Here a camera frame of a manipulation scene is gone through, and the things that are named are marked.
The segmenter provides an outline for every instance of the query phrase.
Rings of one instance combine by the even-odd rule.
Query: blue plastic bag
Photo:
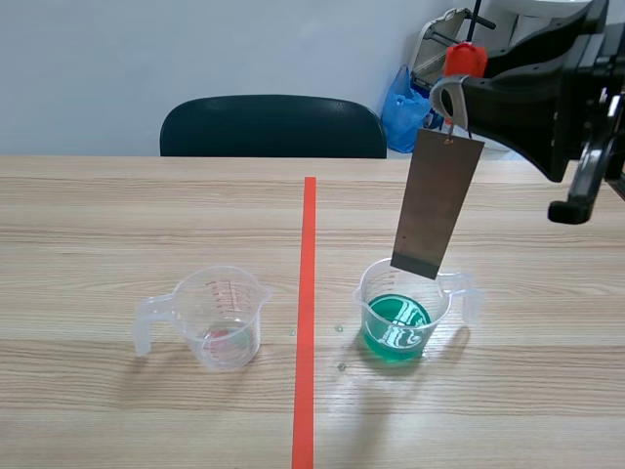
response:
[[[412,152],[417,130],[423,127],[430,108],[430,101],[410,87],[410,73],[404,65],[397,73],[382,109],[388,147],[402,153]]]

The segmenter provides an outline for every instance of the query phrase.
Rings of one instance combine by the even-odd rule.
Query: table surface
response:
[[[559,226],[546,210],[566,186],[481,163],[443,265],[474,274],[481,322],[444,322],[397,367],[361,345],[352,293],[391,254],[407,161],[0,167],[2,467],[288,469],[305,176],[318,178],[315,467],[623,465],[625,206],[608,188],[590,223]],[[136,359],[137,303],[216,264],[275,288],[256,359],[206,371],[167,325]]]

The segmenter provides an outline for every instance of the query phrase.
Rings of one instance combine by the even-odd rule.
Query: red tape line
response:
[[[314,468],[314,250],[316,178],[304,180],[300,300],[297,315],[292,469]]]

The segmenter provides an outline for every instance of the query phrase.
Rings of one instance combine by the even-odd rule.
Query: measuring cup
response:
[[[261,345],[261,308],[271,291],[237,267],[191,274],[172,293],[147,298],[137,309],[132,334],[138,356],[150,349],[150,327],[169,321],[209,369],[233,369],[254,358]]]
[[[391,267],[391,259],[369,266],[354,299],[362,309],[362,334],[369,348],[389,361],[421,357],[430,336],[462,298],[465,322],[478,319],[480,294],[470,276],[439,274],[436,280]]]

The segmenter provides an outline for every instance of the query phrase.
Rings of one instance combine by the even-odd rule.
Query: black chair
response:
[[[367,107],[307,96],[223,96],[172,110],[162,156],[386,158],[380,119]]]

